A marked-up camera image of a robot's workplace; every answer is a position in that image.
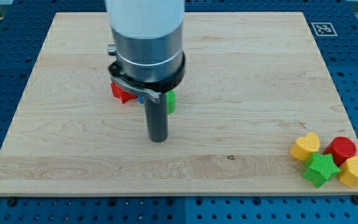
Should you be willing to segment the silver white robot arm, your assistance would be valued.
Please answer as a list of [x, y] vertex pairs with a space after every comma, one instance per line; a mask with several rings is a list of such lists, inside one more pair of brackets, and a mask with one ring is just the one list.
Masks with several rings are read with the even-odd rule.
[[106, 0], [116, 57], [111, 80], [123, 90], [160, 103], [185, 71], [183, 0]]

